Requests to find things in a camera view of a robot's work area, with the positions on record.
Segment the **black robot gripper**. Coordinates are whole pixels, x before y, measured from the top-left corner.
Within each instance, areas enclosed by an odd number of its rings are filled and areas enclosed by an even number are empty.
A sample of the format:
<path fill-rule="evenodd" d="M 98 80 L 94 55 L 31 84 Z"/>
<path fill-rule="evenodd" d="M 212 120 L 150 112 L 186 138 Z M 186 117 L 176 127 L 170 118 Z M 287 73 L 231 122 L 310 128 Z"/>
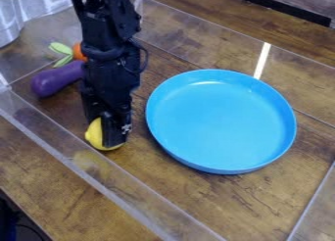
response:
<path fill-rule="evenodd" d="M 148 65 L 148 51 L 135 39 L 103 51 L 82 45 L 84 64 L 82 100 L 88 122 L 100 117 L 102 146 L 115 148 L 132 130 L 131 92 L 140 85 Z"/>

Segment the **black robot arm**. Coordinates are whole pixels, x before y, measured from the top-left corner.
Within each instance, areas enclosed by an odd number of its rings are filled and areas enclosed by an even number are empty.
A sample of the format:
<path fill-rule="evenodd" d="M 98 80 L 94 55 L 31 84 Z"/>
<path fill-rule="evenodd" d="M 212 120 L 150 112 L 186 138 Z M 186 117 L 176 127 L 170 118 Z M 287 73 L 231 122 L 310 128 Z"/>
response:
<path fill-rule="evenodd" d="M 40 72 L 31 82 L 36 96 L 48 97 L 75 80 L 90 127 L 86 139 L 100 150 L 119 148 L 132 129 L 131 92 L 140 85 L 148 51 L 134 39 L 142 16 L 130 0 L 72 0 L 82 23 L 84 55 L 66 66 Z"/>

